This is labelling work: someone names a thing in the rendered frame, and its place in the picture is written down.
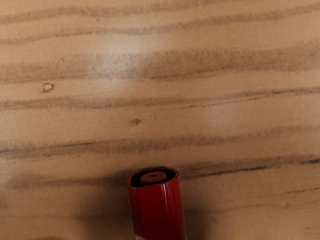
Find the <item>red marker pen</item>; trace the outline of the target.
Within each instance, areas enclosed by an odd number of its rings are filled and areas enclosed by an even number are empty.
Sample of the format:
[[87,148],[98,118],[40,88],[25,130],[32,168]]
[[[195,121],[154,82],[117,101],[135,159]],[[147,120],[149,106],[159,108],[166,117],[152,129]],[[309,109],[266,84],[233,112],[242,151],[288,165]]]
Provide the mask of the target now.
[[127,196],[135,240],[187,240],[176,169],[152,167],[133,173]]

